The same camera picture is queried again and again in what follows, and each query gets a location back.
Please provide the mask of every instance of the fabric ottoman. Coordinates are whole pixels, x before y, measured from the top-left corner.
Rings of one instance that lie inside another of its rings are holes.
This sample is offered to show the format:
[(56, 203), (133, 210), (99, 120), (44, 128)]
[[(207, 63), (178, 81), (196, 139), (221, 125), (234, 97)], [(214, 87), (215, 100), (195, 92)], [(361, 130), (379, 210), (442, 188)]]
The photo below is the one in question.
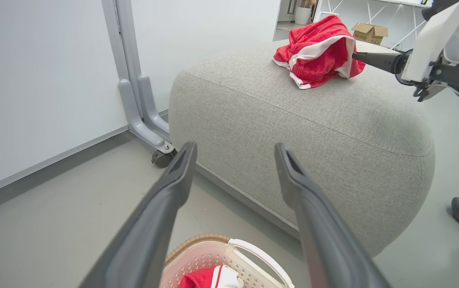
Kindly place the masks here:
[(178, 147), (197, 142), (203, 175), (298, 237), (273, 153), (276, 142), (288, 144), (373, 257), (407, 228), (432, 182), (423, 104), (412, 87), (372, 66), (301, 90), (271, 60), (285, 44), (222, 54), (182, 71), (171, 91), (171, 140)]

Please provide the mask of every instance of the red clothing in basket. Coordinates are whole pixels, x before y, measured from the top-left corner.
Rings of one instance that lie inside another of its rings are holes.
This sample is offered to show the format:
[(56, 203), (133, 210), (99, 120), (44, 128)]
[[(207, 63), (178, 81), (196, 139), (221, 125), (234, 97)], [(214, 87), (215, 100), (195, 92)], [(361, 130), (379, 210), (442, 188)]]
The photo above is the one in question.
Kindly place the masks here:
[(290, 31), (290, 44), (277, 48), (274, 62), (290, 70), (301, 89), (318, 87), (330, 79), (350, 78), (365, 68), (352, 59), (355, 39), (336, 15)]
[(184, 275), (178, 288), (243, 288), (238, 273), (226, 265), (195, 270)]

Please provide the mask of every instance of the laundry basket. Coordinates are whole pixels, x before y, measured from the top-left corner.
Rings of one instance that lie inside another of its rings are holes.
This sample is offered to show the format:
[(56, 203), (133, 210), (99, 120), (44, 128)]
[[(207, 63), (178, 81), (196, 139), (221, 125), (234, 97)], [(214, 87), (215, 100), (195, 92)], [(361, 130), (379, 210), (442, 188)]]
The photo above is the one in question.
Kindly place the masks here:
[[(266, 263), (283, 281), (275, 280), (237, 248), (247, 250)], [(201, 234), (190, 238), (166, 257), (160, 288), (176, 288), (185, 274), (201, 268), (224, 265), (238, 272), (244, 288), (294, 288), (290, 277), (260, 248), (221, 234)]]

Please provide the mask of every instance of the basket handle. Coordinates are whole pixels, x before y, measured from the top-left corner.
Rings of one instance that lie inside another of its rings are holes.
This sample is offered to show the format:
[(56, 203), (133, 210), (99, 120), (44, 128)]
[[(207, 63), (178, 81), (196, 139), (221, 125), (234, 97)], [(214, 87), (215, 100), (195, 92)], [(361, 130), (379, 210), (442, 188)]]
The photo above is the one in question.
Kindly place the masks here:
[(257, 264), (251, 261), (248, 257), (242, 254), (236, 248), (242, 248), (250, 253), (253, 253), (256, 257), (260, 258), (260, 260), (267, 264), (272, 270), (274, 270), (274, 272), (279, 276), (281, 281), (283, 281), (285, 288), (295, 288), (295, 286), (292, 283), (292, 280), (290, 279), (288, 274), (286, 274), (285, 270), (283, 270), (283, 268), (279, 266), (279, 264), (272, 257), (270, 257), (267, 253), (265, 253), (257, 246), (254, 246), (253, 244), (246, 242), (244, 240), (230, 239), (228, 241), (228, 247), (232, 248), (233, 252), (237, 254), (240, 258), (242, 258), (242, 260), (247, 262), (249, 265), (253, 266), (255, 269), (262, 270)]

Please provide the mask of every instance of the caster wheel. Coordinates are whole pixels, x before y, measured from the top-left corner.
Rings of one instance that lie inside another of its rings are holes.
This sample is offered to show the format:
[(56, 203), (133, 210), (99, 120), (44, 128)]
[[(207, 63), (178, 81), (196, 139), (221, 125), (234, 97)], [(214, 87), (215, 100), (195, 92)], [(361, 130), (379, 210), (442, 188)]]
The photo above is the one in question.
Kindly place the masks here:
[(151, 156), (151, 163), (158, 166), (158, 168), (165, 168), (169, 166), (169, 163), (171, 163), (171, 161), (173, 161), (173, 158), (174, 156), (176, 156), (176, 153), (178, 153), (176, 149), (173, 149), (171, 153), (167, 154), (164, 154), (157, 150), (155, 151), (155, 153), (153, 153), (153, 156)]

